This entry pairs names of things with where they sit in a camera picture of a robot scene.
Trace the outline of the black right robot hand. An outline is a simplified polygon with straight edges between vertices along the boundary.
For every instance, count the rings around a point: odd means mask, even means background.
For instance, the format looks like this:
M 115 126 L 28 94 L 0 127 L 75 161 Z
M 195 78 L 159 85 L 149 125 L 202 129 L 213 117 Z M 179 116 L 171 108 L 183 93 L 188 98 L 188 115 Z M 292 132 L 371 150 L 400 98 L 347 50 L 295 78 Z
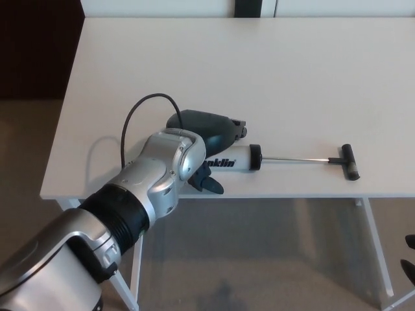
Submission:
M 410 249 L 415 248 L 415 238 L 414 235 L 407 235 L 405 237 L 405 242 L 407 243 L 408 247 Z M 405 275 L 409 279 L 409 281 L 414 284 L 414 278 L 415 278 L 415 267 L 414 264 L 409 262 L 408 260 L 401 259 L 400 260 L 401 268 L 403 269 Z

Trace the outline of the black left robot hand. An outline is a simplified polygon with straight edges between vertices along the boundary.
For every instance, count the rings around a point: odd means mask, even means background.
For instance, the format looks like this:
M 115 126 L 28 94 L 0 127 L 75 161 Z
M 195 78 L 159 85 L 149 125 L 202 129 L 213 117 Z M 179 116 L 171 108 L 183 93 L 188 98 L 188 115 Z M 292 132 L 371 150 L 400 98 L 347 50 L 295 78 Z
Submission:
M 183 128 L 201 136 L 206 146 L 206 158 L 225 151 L 247 134 L 245 121 L 191 109 L 171 116 L 166 127 Z M 206 189 L 215 194 L 223 194 L 223 186 L 210 175 L 211 169 L 208 162 L 204 161 L 188 180 L 188 184 L 200 192 Z

